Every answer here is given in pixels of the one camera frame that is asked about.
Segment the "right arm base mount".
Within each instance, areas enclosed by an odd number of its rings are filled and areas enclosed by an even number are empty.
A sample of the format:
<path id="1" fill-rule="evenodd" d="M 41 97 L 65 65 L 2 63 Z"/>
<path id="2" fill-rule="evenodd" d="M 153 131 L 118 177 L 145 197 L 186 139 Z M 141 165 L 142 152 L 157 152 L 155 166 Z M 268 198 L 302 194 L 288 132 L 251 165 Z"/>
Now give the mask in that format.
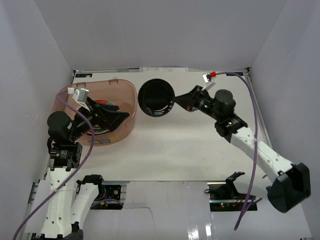
<path id="1" fill-rule="evenodd" d="M 240 212 L 245 203 L 246 194 L 228 189 L 225 182 L 209 182 L 204 193 L 208 195 L 210 211 Z"/>

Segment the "black plate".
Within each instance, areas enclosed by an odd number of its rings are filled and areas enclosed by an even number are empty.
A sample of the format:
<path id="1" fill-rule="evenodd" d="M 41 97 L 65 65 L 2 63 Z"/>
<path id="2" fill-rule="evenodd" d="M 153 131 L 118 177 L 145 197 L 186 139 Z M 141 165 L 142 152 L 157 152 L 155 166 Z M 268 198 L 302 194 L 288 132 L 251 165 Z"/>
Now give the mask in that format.
<path id="1" fill-rule="evenodd" d="M 163 117 L 174 106 L 175 92 L 164 79 L 154 78 L 146 81 L 138 92 L 140 109 L 153 118 Z"/>

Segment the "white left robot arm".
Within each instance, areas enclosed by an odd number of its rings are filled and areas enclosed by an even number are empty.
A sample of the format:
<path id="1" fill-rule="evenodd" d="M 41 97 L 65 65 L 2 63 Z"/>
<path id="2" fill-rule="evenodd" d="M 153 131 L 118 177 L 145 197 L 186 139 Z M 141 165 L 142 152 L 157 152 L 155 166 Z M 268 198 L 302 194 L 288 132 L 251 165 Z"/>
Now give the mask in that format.
<path id="1" fill-rule="evenodd" d="M 87 133 L 93 135 L 96 126 L 113 132 L 130 114 L 120 111 L 117 105 L 91 98 L 74 112 L 74 118 L 59 110 L 47 119 L 50 194 L 36 207 L 39 210 L 48 204 L 43 226 L 33 236 L 34 240 L 82 240 L 83 224 L 91 208 L 110 203 L 123 206 L 119 199 L 106 196 L 101 175 L 86 175 L 81 180 L 74 176 L 83 164 L 79 138 Z"/>

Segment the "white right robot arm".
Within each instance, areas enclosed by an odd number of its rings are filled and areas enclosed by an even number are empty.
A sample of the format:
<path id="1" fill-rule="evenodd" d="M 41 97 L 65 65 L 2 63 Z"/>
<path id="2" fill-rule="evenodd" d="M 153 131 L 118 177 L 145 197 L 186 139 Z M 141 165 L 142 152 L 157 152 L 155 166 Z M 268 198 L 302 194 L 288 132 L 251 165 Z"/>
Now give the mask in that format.
<path id="1" fill-rule="evenodd" d="M 292 163 L 257 140 L 248 124 L 236 115 L 236 102 L 229 90 L 220 89 L 210 97 L 207 90 L 197 85 L 190 92 L 176 96 L 174 101 L 188 112 L 199 110 L 213 118 L 221 137 L 256 160 L 271 184 L 257 187 L 255 196 L 267 197 L 275 209 L 286 213 L 311 195 L 309 168 L 303 163 Z"/>

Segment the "red plate with teal flower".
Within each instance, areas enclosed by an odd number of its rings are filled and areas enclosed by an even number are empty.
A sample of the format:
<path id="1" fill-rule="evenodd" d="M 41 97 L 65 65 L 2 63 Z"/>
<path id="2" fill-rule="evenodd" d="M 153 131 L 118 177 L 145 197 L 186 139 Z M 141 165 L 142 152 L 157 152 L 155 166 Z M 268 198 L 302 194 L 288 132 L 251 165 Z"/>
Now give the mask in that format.
<path id="1" fill-rule="evenodd" d="M 115 105 L 113 104 L 111 101 L 105 100 L 105 99 L 96 99 L 95 101 L 97 101 L 98 103 L 104 103 L 104 104 L 109 104 L 109 105 Z M 103 135 L 106 133 L 109 133 L 110 131 L 108 130 L 103 130 L 98 126 L 98 112 L 89 112 L 87 118 L 89 119 L 89 121 L 91 122 L 92 126 L 93 126 L 93 132 L 95 136 L 99 136 L 99 135 Z"/>

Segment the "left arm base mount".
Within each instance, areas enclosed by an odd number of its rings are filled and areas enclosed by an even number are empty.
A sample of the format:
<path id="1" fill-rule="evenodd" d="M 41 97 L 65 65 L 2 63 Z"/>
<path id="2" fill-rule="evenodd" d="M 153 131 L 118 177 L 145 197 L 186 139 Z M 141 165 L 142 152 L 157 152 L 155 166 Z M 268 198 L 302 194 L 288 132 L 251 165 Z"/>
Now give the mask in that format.
<path id="1" fill-rule="evenodd" d="M 127 183 L 79 184 L 75 204 L 87 204 L 91 210 L 121 210 L 125 203 Z"/>

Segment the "pink translucent plastic bin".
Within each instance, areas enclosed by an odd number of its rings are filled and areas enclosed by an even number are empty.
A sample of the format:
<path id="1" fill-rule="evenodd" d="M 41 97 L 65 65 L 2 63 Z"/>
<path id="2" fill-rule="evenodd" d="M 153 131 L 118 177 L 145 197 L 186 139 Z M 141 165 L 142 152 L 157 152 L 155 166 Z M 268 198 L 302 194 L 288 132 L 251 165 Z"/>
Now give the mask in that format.
<path id="1" fill-rule="evenodd" d="M 88 98 L 92 100 L 108 100 L 119 107 L 121 112 L 128 112 L 129 117 L 113 132 L 94 136 L 95 146 L 106 146 L 118 143 L 125 139 L 135 126 L 135 116 L 138 104 L 138 97 L 134 85 L 125 79 L 111 79 L 104 81 L 79 82 L 68 87 L 84 87 L 89 90 Z M 60 98 L 70 106 L 78 110 L 81 106 L 76 103 L 67 93 Z"/>

